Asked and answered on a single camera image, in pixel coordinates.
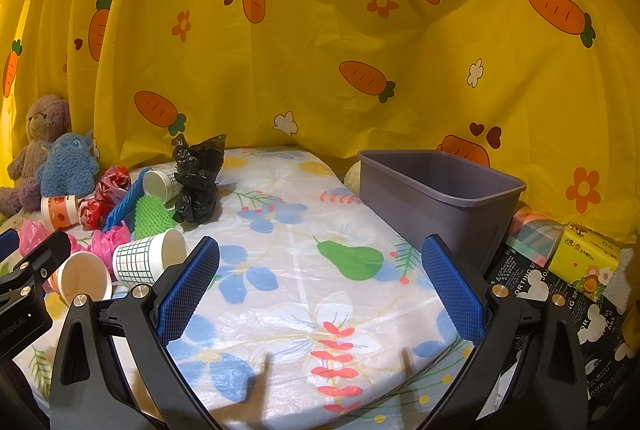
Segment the orange white paper cup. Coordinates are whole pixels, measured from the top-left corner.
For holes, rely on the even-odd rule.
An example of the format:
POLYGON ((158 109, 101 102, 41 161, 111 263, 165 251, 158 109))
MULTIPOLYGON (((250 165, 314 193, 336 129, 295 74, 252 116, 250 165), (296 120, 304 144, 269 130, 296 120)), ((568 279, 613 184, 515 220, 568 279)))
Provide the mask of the orange white paper cup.
POLYGON ((40 207, 43 224, 50 231, 70 228, 79 223, 76 196, 42 197, 40 207))

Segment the blue foam net sleeve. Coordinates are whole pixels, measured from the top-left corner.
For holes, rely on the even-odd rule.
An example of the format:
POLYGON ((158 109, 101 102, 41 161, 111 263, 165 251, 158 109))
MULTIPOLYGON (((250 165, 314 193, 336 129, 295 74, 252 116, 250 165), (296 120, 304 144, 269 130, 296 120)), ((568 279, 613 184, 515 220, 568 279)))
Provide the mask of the blue foam net sleeve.
POLYGON ((143 179, 151 171, 150 168, 143 169, 137 179, 131 184, 124 199, 107 216, 102 231, 106 233, 113 227, 119 226, 126 218, 134 212, 137 201, 144 196, 143 179))

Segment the red plastic bag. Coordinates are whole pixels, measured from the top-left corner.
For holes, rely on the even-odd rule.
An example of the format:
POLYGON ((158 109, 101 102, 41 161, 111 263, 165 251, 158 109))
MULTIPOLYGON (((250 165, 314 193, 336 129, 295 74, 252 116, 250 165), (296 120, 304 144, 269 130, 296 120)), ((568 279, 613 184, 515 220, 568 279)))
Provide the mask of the red plastic bag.
POLYGON ((96 200, 108 205, 118 205, 131 187, 131 176, 123 165, 109 167, 96 184, 96 200))
POLYGON ((87 196, 78 203, 79 222, 85 229, 102 229, 113 209, 111 202, 87 196))

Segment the plain white paper cup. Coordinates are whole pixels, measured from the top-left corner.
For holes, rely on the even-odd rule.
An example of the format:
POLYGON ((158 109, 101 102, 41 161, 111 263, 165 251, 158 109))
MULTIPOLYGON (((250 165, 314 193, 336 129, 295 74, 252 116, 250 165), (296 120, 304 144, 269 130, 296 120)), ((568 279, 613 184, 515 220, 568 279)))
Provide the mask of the plain white paper cup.
POLYGON ((110 272, 99 257, 88 251, 72 253, 51 275, 48 284, 66 305, 71 305, 78 294, 88 295, 92 301, 112 298, 110 272))

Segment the pink crumpled plastic bag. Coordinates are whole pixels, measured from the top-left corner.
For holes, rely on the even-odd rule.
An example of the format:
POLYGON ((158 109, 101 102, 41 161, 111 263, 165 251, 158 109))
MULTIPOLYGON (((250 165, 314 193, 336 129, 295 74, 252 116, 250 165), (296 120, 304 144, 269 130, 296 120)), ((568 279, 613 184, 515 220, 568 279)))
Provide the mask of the pink crumpled plastic bag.
POLYGON ((96 255, 115 277, 113 269, 113 254, 119 246, 126 245, 131 241, 130 230, 125 222, 115 225, 108 231, 95 231, 92 234, 88 251, 96 255))

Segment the blue fluffy monster toy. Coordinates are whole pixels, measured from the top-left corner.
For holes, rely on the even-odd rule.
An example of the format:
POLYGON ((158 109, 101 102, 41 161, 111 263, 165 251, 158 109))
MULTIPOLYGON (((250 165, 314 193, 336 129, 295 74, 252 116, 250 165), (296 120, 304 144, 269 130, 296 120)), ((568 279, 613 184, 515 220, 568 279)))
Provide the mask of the blue fluffy monster toy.
POLYGON ((48 148, 48 156, 37 172, 43 198, 90 195, 100 171, 93 151, 93 135, 65 133, 48 148))

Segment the grid pattern paper cup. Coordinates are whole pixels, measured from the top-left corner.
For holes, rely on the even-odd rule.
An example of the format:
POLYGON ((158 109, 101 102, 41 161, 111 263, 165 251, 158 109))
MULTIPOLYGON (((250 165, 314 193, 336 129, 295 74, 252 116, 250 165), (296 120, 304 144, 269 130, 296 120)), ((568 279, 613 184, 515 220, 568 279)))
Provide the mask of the grid pattern paper cup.
POLYGON ((128 288, 155 283, 166 268, 186 260, 186 241, 178 229, 118 246, 112 257, 116 280, 128 288))

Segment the green foam net sleeve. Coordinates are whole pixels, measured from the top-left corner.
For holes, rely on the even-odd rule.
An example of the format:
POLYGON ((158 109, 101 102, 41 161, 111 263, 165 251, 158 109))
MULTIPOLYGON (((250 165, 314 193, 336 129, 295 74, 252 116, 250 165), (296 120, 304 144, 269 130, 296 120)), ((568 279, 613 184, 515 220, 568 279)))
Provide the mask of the green foam net sleeve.
POLYGON ((145 195, 137 200, 134 207, 134 239, 163 234, 176 226, 172 212, 165 207, 160 197, 145 195))

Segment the brown teddy bear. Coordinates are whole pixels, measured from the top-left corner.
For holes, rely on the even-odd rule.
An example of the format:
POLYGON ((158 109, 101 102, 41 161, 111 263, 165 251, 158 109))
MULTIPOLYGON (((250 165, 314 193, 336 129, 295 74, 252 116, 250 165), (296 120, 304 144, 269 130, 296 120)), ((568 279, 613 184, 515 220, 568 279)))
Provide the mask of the brown teddy bear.
POLYGON ((63 98, 46 95, 30 106, 26 116, 27 145, 8 165, 14 186, 0 190, 2 215, 39 209, 41 195, 37 172, 47 160, 48 148, 69 128, 70 106, 63 98))

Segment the yellow tissue pack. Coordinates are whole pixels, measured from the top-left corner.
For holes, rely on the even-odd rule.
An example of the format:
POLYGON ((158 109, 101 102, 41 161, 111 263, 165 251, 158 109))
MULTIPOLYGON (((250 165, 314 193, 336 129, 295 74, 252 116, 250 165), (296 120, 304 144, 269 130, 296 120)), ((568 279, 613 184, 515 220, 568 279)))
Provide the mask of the yellow tissue pack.
POLYGON ((548 270, 597 302, 620 265, 620 247, 595 231, 570 223, 564 227, 548 270))

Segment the pastel striped box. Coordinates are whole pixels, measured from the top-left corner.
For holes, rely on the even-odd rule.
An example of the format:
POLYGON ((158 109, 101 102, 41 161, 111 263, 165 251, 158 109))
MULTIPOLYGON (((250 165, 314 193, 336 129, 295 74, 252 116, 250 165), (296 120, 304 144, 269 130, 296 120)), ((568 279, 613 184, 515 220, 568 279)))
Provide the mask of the pastel striped box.
POLYGON ((540 267, 546 267, 564 233, 564 225, 532 208, 518 209, 506 232, 506 244, 540 267))

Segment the black crumpled plastic bag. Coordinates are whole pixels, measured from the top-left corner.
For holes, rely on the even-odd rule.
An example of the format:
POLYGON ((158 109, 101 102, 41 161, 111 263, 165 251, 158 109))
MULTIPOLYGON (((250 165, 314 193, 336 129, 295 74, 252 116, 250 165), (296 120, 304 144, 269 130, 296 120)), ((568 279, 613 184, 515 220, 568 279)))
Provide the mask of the black crumpled plastic bag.
POLYGON ((218 200, 217 176, 224 165, 226 134, 190 145, 180 133, 172 141, 177 163, 175 179, 181 186, 172 218, 177 223, 201 225, 214 215, 218 200))

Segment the floral plastic bed cover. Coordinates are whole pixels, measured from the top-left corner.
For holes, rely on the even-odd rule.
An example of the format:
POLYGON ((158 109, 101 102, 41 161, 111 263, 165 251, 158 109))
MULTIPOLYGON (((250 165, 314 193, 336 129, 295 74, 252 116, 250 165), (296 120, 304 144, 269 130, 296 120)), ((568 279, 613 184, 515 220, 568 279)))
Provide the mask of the floral plastic bed cover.
POLYGON ((232 149, 218 273, 169 346, 229 429, 412 429, 470 357, 421 264, 320 159, 232 149))

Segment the cream plush toy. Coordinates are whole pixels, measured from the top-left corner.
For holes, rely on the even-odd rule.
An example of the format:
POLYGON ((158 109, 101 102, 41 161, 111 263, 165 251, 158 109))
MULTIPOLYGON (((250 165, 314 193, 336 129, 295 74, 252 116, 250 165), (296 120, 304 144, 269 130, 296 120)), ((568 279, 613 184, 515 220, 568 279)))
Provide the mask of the cream plush toy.
POLYGON ((356 196, 360 194, 360 171, 361 162, 357 161, 352 164, 344 176, 345 187, 356 196))

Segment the yellow carrot print curtain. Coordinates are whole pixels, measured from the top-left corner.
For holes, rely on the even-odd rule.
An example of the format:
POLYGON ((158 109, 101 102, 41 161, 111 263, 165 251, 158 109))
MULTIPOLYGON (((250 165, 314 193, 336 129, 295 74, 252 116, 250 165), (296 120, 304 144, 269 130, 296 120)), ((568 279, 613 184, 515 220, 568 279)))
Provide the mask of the yellow carrot print curtain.
POLYGON ((639 0, 1 0, 3 163, 44 94, 104 165, 175 132, 337 165, 438 148, 559 221, 639 232, 639 0))

